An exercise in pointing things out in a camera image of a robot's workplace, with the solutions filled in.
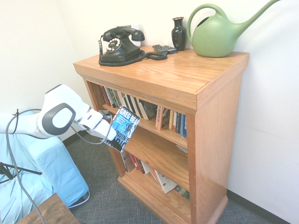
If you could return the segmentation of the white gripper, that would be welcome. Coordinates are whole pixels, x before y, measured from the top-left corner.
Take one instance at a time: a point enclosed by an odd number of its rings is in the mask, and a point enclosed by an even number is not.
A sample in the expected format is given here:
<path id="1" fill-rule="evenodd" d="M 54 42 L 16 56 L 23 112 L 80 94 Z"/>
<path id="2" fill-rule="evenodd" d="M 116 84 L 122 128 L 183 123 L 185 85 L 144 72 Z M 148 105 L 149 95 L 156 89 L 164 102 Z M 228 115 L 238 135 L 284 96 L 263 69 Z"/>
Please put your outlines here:
<path id="1" fill-rule="evenodd" d="M 93 136 L 113 140 L 116 137 L 116 131 L 110 124 L 103 119 L 102 113 L 89 109 L 80 119 L 80 127 L 87 130 Z"/>

